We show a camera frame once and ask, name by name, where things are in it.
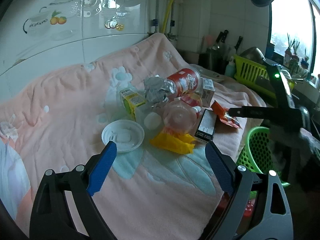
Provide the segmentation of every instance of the green dish rack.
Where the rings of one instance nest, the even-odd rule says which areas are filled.
[[[263,65],[260,65],[254,61],[248,60],[244,57],[240,57],[238,55],[234,55],[234,58],[236,60],[236,74],[234,78],[241,84],[252,88],[253,90],[257,92],[261,92],[271,98],[276,98],[275,93],[271,92],[270,90],[267,90],[259,85],[256,85],[256,79],[259,76],[262,76],[266,79],[269,79],[268,73],[266,71],[266,67]],[[287,82],[289,84],[289,88],[292,91],[292,89],[295,86],[295,82],[292,80],[288,80]]]

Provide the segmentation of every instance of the potted plant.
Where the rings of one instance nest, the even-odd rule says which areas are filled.
[[[304,58],[301,60],[301,67],[303,67],[304,69],[308,69],[309,68],[309,56],[307,56],[307,48],[304,49]]]
[[[299,57],[297,55],[297,50],[299,48],[300,42],[295,42],[293,41],[292,47],[293,47],[293,54],[291,56],[291,60],[289,62],[289,69],[290,69],[290,74],[292,75],[293,73],[298,72],[299,68]]]
[[[295,43],[295,40],[291,40],[290,39],[290,35],[287,33],[287,37],[288,37],[288,48],[285,50],[284,52],[284,60],[283,60],[283,64],[286,66],[286,67],[289,67],[289,63],[290,63],[290,60],[291,60],[291,56],[292,56],[292,53],[291,53],[291,47],[293,46],[293,44]]]

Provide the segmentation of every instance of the aluminum foil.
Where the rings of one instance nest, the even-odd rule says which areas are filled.
[[[175,93],[175,84],[159,76],[149,77],[143,81],[145,89],[145,98],[151,104],[167,102],[169,96]]]

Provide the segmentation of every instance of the white small box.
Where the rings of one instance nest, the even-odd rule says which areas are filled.
[[[203,107],[210,107],[211,101],[214,95],[214,86],[213,81],[209,78],[201,78],[202,79],[202,106]]]

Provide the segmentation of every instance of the green plastic basket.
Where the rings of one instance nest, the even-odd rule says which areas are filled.
[[[247,135],[245,146],[237,160],[237,165],[244,165],[252,172],[267,174],[274,170],[271,153],[267,148],[269,142],[269,128],[257,126],[252,128]],[[283,187],[290,184],[282,182]]]
[[[245,86],[252,88],[257,92],[263,93],[271,98],[276,98],[276,95],[274,92],[271,92],[256,84],[256,80],[258,76],[262,76],[266,79],[269,79],[265,66],[237,55],[234,55],[234,58],[236,60],[236,69],[237,69],[237,72],[234,78],[239,83],[244,84]],[[292,91],[292,89],[295,86],[295,82],[290,79],[287,79],[287,82],[288,82],[290,91]]]

